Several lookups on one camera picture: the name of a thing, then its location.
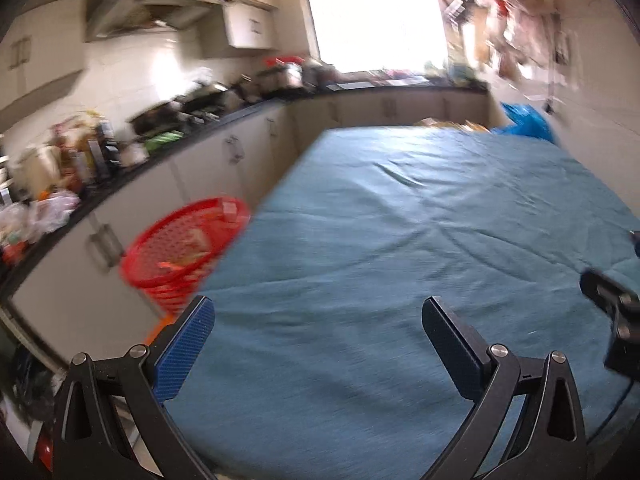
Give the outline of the black frying pan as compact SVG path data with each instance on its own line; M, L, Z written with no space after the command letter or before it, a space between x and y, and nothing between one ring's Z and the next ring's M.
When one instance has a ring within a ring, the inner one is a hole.
M152 106L133 118L128 124L137 136L146 136L150 132L177 125L180 122L182 105L177 101L167 101Z

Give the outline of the yellow plastic bag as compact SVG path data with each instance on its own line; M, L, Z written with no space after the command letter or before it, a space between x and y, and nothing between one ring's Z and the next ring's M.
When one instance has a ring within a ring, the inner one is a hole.
M437 120L434 118L424 118L416 122L417 127L431 128L431 129L454 129L463 132L476 132L476 133L490 133L490 130L475 122L450 122L449 120Z

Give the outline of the black wok with lid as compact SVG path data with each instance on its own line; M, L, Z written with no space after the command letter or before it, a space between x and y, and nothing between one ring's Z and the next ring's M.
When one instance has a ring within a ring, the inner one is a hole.
M190 92L177 96L176 101L185 113L208 110L215 115L224 115L239 110L243 100L230 87L219 81L198 84Z

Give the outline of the blue tablecloth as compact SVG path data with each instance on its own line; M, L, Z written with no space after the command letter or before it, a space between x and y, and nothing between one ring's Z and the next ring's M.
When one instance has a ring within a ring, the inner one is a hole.
M255 479L416 479L469 413L424 334L442 301L519 356L567 355L605 445L639 391L603 365L579 289L631 289L638 218L557 146L425 128L329 130L224 254L213 333L168 412L207 463Z

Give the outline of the green cloth on counter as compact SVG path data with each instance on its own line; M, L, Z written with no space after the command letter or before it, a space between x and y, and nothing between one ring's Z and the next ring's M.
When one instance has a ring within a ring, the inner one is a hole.
M181 131L171 130L159 133L144 140L144 147L149 154L155 153L164 146L180 141L184 137Z

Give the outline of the blue plastic bag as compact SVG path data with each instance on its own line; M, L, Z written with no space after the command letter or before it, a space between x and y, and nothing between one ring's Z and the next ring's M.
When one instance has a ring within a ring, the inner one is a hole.
M510 124L492 128L491 132L503 136L522 136L523 138L544 140L554 144L553 132L548 122L528 104L501 103L502 110Z

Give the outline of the white plastic bag on counter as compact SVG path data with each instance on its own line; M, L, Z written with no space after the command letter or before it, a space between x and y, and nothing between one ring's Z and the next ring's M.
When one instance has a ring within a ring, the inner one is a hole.
M28 216L30 232L33 236L43 236L61 229L79 204L80 198L67 190L54 192L45 200L31 203Z

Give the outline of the hanging bags on wall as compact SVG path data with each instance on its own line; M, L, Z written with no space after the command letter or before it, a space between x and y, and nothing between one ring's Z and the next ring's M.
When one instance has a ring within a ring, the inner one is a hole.
M570 0L477 0L487 9L484 69L495 86L575 87L582 76Z

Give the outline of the red mesh waste basket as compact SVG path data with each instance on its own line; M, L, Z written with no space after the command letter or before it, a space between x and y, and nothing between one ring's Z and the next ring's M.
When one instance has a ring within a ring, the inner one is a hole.
M120 262L120 274L165 314L177 315L248 222L250 208L236 197L190 203L138 235Z

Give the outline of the silver rice cooker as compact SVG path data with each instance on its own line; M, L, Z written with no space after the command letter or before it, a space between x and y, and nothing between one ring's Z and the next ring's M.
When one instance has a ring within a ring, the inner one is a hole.
M260 93L271 96L279 92L299 90L304 86L303 67L297 63L280 63L256 76Z

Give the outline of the range hood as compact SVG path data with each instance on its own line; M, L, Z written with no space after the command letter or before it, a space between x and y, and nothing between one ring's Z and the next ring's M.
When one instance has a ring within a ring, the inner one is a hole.
M88 42L154 32L183 30L231 0L101 0L88 14Z

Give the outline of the black countertop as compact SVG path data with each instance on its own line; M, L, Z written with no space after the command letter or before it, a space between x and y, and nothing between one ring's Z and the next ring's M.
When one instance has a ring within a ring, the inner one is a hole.
M278 110L290 113L295 130L294 145L303 151L312 136L338 127L405 125L426 116L487 125L489 87L484 81L457 87L440 79L420 84L408 80L395 80L387 84L365 81L331 84L317 93L296 93L283 99L273 98L247 105L213 122L186 125L182 138L163 145L143 164L122 172L115 180L88 194L72 212L65 226L29 248L20 263L1 275L1 298L15 294L30 272L77 223L155 166L193 144L216 138L226 129L247 126L258 115Z

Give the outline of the window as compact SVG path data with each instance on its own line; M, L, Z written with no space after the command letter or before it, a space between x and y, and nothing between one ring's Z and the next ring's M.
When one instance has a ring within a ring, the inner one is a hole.
M446 65L437 0L308 0L320 60L341 73Z

